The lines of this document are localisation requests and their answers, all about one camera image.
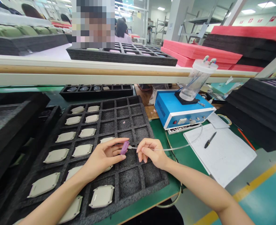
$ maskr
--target purple plastic connector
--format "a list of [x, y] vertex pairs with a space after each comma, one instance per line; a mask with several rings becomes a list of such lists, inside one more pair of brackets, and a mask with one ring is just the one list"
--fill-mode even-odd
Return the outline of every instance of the purple plastic connector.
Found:
[[123, 147], [122, 147], [121, 152], [120, 152], [121, 155], [125, 155], [126, 154], [126, 151], [128, 150], [129, 144], [130, 144], [130, 142], [128, 142], [128, 141], [126, 141], [123, 144]]

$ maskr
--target notebook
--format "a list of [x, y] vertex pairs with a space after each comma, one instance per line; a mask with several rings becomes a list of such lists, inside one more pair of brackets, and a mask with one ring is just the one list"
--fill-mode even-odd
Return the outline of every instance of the notebook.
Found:
[[[201, 127], [198, 127], [183, 135], [190, 143], [199, 136], [200, 131]], [[205, 148], [206, 142], [215, 132], [215, 137]], [[215, 129], [212, 124], [203, 126], [201, 136], [191, 147], [209, 174], [224, 188], [257, 156], [256, 152], [229, 128]]]

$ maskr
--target red foam sheet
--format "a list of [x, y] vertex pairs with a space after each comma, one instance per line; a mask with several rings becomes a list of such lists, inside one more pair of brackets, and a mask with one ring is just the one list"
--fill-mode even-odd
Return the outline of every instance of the red foam sheet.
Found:
[[[181, 67], [192, 67], [195, 59], [190, 59], [188, 57], [182, 56], [172, 50], [169, 50], [167, 48], [161, 47], [161, 51], [165, 52], [169, 55], [171, 55], [172, 57], [176, 58], [178, 60], [178, 65]], [[218, 69], [223, 69], [223, 70], [229, 70], [231, 66], [233, 66], [233, 64], [230, 63], [222, 63], [222, 62], [218, 62], [216, 63], [218, 65]]]
[[210, 58], [216, 58], [220, 63], [236, 64], [242, 57], [241, 54], [233, 52], [169, 40], [164, 40], [163, 47], [190, 59], [203, 59], [209, 55]]
[[251, 38], [265, 38], [265, 39], [276, 41], [276, 26], [275, 27], [215, 26], [211, 34], [251, 37]]
[[255, 66], [248, 66], [248, 65], [232, 65], [229, 70], [239, 70], [239, 71], [252, 71], [252, 72], [261, 72], [264, 68], [263, 67], [255, 67]]

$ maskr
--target dark hair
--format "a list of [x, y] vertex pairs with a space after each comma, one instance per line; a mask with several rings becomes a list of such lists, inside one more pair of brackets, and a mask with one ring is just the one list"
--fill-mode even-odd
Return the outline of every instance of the dark hair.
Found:
[[122, 19], [118, 19], [115, 35], [119, 38], [124, 38], [126, 33], [126, 28], [127, 28], [126, 23]]

